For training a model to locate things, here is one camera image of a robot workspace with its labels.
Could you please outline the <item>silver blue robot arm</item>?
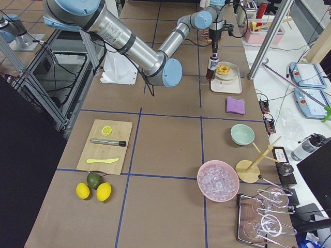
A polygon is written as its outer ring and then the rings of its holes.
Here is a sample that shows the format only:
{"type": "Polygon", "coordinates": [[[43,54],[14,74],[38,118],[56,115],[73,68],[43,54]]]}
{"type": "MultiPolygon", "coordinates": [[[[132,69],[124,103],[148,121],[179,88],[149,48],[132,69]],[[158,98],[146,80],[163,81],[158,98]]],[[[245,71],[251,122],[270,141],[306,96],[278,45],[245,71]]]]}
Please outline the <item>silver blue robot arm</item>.
{"type": "Polygon", "coordinates": [[[95,33],[141,66],[149,83],[166,87],[176,86],[182,78],[181,63],[172,55],[192,29],[212,26],[224,5],[224,1],[210,1],[202,11],[181,17],[159,50],[154,51],[107,9],[105,1],[43,1],[46,25],[95,33]]]}

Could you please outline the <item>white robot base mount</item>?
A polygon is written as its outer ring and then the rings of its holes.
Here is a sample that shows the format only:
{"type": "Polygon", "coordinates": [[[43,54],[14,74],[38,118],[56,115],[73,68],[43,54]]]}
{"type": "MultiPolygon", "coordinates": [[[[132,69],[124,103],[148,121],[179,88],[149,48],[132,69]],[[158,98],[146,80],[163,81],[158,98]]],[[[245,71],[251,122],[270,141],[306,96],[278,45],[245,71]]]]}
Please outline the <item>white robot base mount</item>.
{"type": "Polygon", "coordinates": [[[107,52],[100,82],[104,84],[134,85],[138,70],[124,55],[107,52]]]}

